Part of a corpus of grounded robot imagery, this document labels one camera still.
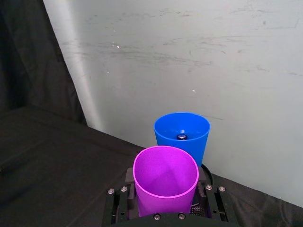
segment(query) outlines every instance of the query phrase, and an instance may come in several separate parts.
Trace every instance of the black fabric backdrop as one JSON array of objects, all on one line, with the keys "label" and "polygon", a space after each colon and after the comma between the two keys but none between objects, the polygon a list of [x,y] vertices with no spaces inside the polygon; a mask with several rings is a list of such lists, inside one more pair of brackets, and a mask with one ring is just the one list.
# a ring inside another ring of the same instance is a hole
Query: black fabric backdrop
[{"label": "black fabric backdrop", "polygon": [[35,105],[85,123],[42,0],[0,0],[0,113]]}]

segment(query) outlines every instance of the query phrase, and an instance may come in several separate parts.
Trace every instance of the black cloth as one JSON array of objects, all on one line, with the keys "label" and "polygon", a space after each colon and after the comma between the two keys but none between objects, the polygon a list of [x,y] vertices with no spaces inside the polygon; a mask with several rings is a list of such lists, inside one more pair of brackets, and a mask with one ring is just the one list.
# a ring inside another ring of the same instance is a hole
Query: black cloth
[{"label": "black cloth", "polygon": [[0,113],[26,105],[85,123],[43,0],[0,0]]},{"label": "black cloth", "polygon": [[[0,115],[0,226],[100,227],[142,148],[37,108]],[[303,209],[214,176],[243,227],[303,226]]]}]

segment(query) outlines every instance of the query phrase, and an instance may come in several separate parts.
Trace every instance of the cup rim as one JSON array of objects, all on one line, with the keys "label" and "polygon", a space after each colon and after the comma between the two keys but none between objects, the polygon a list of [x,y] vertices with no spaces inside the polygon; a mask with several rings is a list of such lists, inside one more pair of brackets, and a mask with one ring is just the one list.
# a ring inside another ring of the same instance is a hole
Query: cup rim
[{"label": "cup rim", "polygon": [[[199,137],[197,137],[197,138],[193,138],[193,139],[189,139],[189,140],[177,140],[177,139],[171,139],[171,138],[168,138],[168,137],[166,137],[166,136],[163,136],[162,134],[160,134],[160,133],[156,130],[156,123],[158,122],[158,120],[160,120],[162,117],[165,117],[165,116],[168,116],[168,115],[172,115],[172,114],[178,114],[178,113],[179,113],[179,114],[181,114],[181,113],[182,113],[182,114],[188,114],[188,113],[189,113],[189,114],[196,115],[196,116],[199,116],[199,117],[204,118],[204,119],[206,120],[206,122],[208,123],[208,130],[207,130],[207,132],[204,133],[202,136],[199,136]],[[197,139],[200,139],[200,138],[204,137],[205,135],[207,135],[207,134],[209,133],[210,128],[211,128],[211,124],[210,124],[210,122],[209,122],[205,117],[203,117],[202,115],[196,114],[196,113],[191,113],[191,112],[173,112],[173,113],[165,114],[165,115],[159,117],[159,118],[155,121],[155,123],[154,123],[154,125],[153,125],[153,129],[155,130],[155,133],[156,133],[157,135],[159,135],[159,136],[165,138],[166,140],[180,141],[181,143],[182,143],[182,142],[186,142],[186,141],[191,141],[191,140],[197,140]]]},{"label": "cup rim", "polygon": [[[194,163],[195,167],[196,167],[196,179],[195,179],[195,182],[194,184],[188,189],[186,190],[185,192],[181,193],[181,194],[178,194],[178,195],[173,195],[173,196],[161,196],[161,195],[156,195],[156,194],[153,194],[153,193],[150,193],[148,192],[147,190],[145,190],[144,188],[141,187],[141,185],[138,183],[137,181],[137,178],[136,178],[136,175],[134,174],[135,172],[135,164],[136,164],[136,161],[138,159],[138,157],[143,153],[143,152],[146,152],[150,149],[153,149],[153,148],[159,148],[159,147],[162,147],[162,148],[174,148],[176,150],[179,150],[181,152],[184,152],[186,155],[188,155],[190,157],[190,159],[192,160],[192,162]],[[133,176],[134,176],[134,182],[135,184],[137,184],[137,186],[142,190],[144,191],[146,194],[150,195],[150,196],[153,196],[153,197],[156,197],[156,198],[160,198],[160,199],[175,199],[175,198],[178,198],[178,197],[182,197],[186,194],[188,194],[190,191],[192,191],[197,183],[198,183],[198,179],[199,179],[199,169],[198,169],[198,165],[196,163],[196,161],[194,160],[193,157],[191,157],[191,155],[187,152],[185,152],[184,150],[180,149],[180,148],[176,148],[176,147],[172,147],[172,146],[153,146],[153,147],[149,147],[149,148],[145,148],[144,150],[142,150],[135,158],[134,160],[134,165],[133,165]]]}]

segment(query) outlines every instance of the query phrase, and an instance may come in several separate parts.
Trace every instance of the purple cup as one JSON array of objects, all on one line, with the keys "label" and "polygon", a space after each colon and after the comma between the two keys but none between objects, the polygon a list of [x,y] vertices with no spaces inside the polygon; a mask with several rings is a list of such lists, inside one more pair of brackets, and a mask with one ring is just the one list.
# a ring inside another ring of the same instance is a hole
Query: purple cup
[{"label": "purple cup", "polygon": [[133,175],[140,217],[190,212],[199,170],[184,150],[169,146],[144,149],[134,160]]}]

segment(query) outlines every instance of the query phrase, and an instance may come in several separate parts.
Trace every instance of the white wall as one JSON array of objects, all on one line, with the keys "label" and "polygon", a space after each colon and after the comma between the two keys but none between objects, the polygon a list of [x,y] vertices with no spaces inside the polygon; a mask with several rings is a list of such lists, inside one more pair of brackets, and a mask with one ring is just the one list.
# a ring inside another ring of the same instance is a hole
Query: white wall
[{"label": "white wall", "polygon": [[303,207],[303,2],[45,0],[89,126],[141,146],[212,124],[215,174]]}]

